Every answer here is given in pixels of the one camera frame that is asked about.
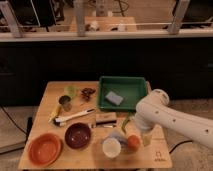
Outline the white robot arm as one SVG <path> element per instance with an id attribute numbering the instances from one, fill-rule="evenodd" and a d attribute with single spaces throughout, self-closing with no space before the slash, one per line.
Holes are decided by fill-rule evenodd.
<path id="1" fill-rule="evenodd" d="M 152 90 L 137 103 L 134 123 L 141 133 L 159 124 L 213 149 L 213 120 L 174 110 L 168 104 L 169 96 L 162 89 Z"/>

